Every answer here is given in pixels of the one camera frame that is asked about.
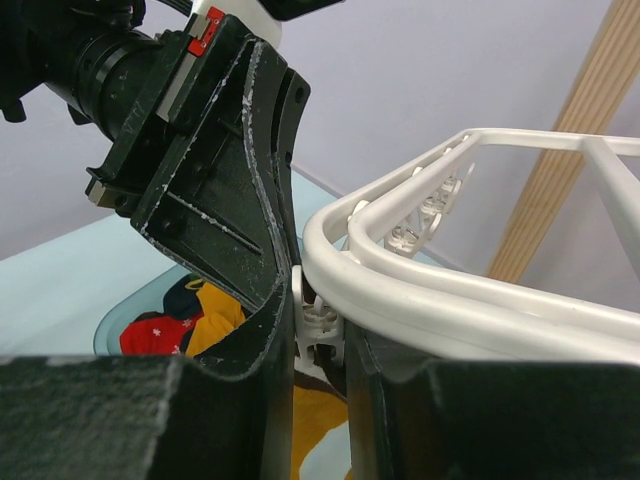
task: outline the white plastic clip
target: white plastic clip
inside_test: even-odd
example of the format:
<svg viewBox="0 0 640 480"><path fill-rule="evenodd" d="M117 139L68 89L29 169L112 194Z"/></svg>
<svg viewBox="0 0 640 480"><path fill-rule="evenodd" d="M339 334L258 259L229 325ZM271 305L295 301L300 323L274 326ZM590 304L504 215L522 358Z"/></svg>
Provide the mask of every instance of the white plastic clip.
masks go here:
<svg viewBox="0 0 640 480"><path fill-rule="evenodd" d="M313 305L304 301L302 295L302 267L295 265L291 271L296 342L303 368L313 365L314 347L334 347L333 361L342 365L344 361L344 319L340 314L316 296Z"/></svg>

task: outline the clothing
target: clothing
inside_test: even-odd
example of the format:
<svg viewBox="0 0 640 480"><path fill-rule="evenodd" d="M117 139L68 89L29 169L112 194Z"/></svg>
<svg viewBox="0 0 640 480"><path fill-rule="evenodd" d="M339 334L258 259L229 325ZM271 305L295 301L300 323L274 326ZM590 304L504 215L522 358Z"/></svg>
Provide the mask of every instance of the clothing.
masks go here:
<svg viewBox="0 0 640 480"><path fill-rule="evenodd" d="M294 373L291 480L300 480L305 459L312 458L310 454L325 437L347 421L347 404L332 392L328 383L299 371ZM350 479L351 472L344 478Z"/></svg>
<svg viewBox="0 0 640 480"><path fill-rule="evenodd" d="M210 283L205 283L197 296L203 316L191 334L186 350L188 357L204 352L245 321L240 302Z"/></svg>
<svg viewBox="0 0 640 480"><path fill-rule="evenodd" d="M142 318L120 335L124 355L173 355L180 353L182 337L197 324L198 317L176 320L167 315Z"/></svg>
<svg viewBox="0 0 640 480"><path fill-rule="evenodd" d="M202 311L196 295L202 287L202 280L194 283L193 275L185 275L173 285L162 298L164 313L176 320L186 320Z"/></svg>

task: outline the colorful fabric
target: colorful fabric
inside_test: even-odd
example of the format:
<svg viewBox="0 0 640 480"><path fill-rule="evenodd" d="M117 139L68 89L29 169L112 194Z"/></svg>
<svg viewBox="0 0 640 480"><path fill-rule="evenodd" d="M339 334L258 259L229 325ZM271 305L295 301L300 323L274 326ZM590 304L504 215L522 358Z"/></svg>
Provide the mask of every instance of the colorful fabric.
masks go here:
<svg viewBox="0 0 640 480"><path fill-rule="evenodd" d="M196 326L197 320L176 320L165 315L133 322L120 335L120 349L124 355L180 353L182 337Z"/></svg>
<svg viewBox="0 0 640 480"><path fill-rule="evenodd" d="M200 301L196 295L202 287L202 280L194 283L192 275L185 275L172 286L162 299L165 315L169 315L176 320L186 320L192 318L202 311Z"/></svg>
<svg viewBox="0 0 640 480"><path fill-rule="evenodd" d="M245 321L240 302L210 283L205 283L197 296L203 316L191 334L186 350L188 357L204 352Z"/></svg>

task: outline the yellow cloth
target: yellow cloth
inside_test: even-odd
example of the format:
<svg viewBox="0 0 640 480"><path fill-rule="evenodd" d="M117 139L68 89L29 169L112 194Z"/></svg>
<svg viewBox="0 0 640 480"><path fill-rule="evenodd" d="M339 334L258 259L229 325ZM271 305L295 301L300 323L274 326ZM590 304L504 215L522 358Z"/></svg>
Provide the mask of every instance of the yellow cloth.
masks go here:
<svg viewBox="0 0 640 480"><path fill-rule="evenodd" d="M196 295L203 317L196 323L189 341L186 351L189 357L218 343L245 321L240 302L210 283L204 283ZM302 462L329 430L346 421L347 405L340 398L311 388L293 388L291 480L299 480Z"/></svg>
<svg viewBox="0 0 640 480"><path fill-rule="evenodd" d="M188 357L204 352L245 321L240 302L210 283L205 283L196 295L203 316L193 329L186 351Z"/></svg>
<svg viewBox="0 0 640 480"><path fill-rule="evenodd" d="M291 480L299 480L300 467L324 436L347 421L347 404L330 393L293 387L293 447ZM351 472L345 480L351 479Z"/></svg>

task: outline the scratched black surface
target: scratched black surface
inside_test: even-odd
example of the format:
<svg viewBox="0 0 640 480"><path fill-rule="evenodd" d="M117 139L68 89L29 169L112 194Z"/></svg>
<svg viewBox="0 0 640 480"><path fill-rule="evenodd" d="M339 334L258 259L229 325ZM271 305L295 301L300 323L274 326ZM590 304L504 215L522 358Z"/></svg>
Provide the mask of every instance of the scratched black surface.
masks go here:
<svg viewBox="0 0 640 480"><path fill-rule="evenodd" d="M354 479L640 478L639 373L443 361L348 325Z"/></svg>

